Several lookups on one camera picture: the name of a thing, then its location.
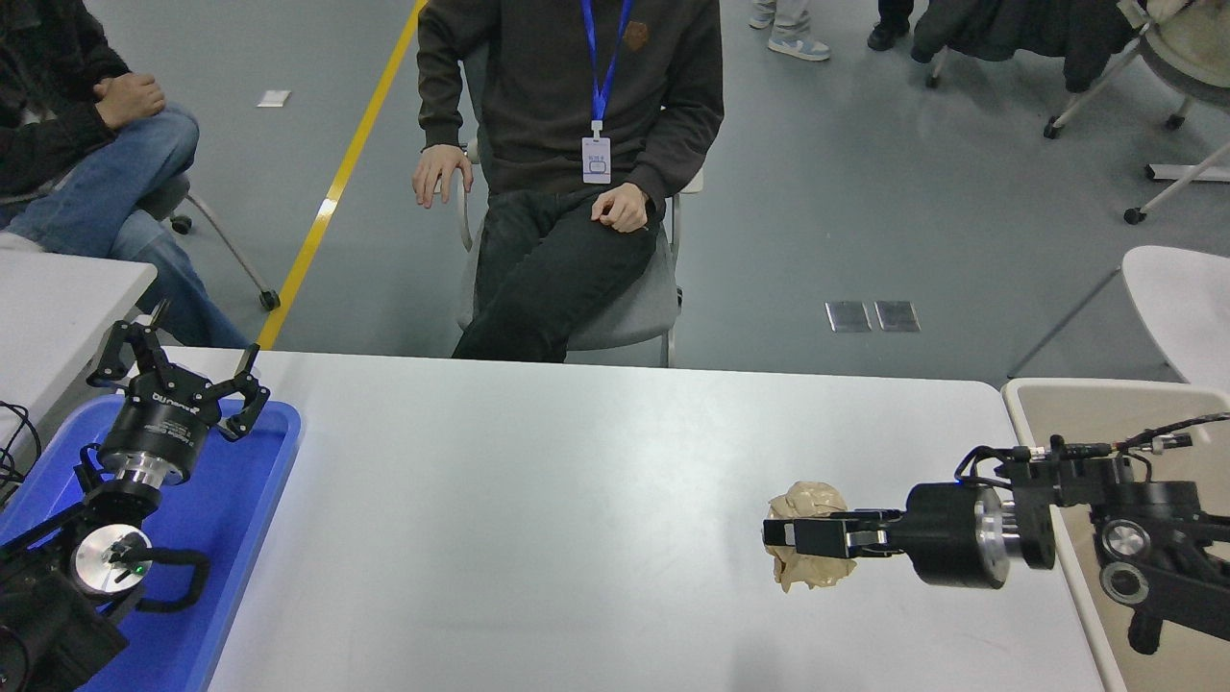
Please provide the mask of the lanyard person's left hand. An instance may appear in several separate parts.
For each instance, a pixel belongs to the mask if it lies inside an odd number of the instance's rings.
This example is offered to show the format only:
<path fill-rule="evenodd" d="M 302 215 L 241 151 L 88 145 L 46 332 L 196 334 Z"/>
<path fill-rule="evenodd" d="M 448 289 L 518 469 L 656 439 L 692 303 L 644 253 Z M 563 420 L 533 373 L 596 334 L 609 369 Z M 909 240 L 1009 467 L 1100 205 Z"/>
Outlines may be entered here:
<path fill-rule="evenodd" d="M 633 234 L 649 224 L 648 204 L 649 194 L 633 183 L 624 183 L 597 197 L 590 219 L 617 234 Z"/>

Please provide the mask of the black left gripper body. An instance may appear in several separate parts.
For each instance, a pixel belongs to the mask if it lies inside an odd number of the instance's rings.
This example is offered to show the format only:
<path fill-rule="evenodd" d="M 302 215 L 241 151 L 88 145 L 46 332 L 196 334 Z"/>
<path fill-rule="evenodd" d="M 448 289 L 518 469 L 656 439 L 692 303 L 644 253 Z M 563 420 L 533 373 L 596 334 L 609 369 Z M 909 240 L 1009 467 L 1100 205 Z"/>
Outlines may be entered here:
<path fill-rule="evenodd" d="M 218 403 L 196 399 L 212 385 L 197 372 L 176 372 L 164 383 L 157 372 L 132 377 L 125 402 L 98 450 L 98 463 L 118 476 L 132 460 L 164 461 L 170 479 L 189 479 L 207 441 L 220 420 Z"/>

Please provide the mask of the lanyard person's right hand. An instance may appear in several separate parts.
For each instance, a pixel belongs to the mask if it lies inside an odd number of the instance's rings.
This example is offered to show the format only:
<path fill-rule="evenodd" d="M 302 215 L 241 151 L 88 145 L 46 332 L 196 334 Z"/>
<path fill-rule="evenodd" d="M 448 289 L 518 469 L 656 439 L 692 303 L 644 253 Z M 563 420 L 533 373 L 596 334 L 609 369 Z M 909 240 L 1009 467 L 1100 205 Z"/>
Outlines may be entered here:
<path fill-rule="evenodd" d="M 437 187 L 442 203 L 450 202 L 451 179 L 455 175 L 460 175 L 464 192 L 474 191 L 474 162 L 461 146 L 450 144 L 426 146 L 419 152 L 418 163 L 411 177 L 417 205 L 430 209 L 435 200 Z"/>

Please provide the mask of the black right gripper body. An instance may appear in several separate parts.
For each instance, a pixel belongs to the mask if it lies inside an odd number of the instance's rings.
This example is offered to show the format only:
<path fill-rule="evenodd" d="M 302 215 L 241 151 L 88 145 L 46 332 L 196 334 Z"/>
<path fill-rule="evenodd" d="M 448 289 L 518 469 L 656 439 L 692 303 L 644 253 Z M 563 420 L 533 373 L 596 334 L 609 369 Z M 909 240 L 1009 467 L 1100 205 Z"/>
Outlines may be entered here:
<path fill-rule="evenodd" d="M 927 585 L 986 588 L 975 504 L 983 489 L 966 483 L 919 483 L 907 497 L 903 551 Z"/>

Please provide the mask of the jeans person's left hand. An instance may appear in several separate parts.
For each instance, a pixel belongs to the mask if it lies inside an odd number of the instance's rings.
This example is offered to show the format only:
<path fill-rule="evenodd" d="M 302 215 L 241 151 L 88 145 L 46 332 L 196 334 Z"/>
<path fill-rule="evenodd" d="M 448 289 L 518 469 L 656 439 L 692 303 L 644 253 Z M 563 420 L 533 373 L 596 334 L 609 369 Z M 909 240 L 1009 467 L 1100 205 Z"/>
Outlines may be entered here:
<path fill-rule="evenodd" d="M 167 104 L 157 79 L 149 73 L 127 73 L 106 77 L 93 86 L 93 92 L 97 102 L 107 100 L 140 104 L 146 117 L 162 112 Z"/>

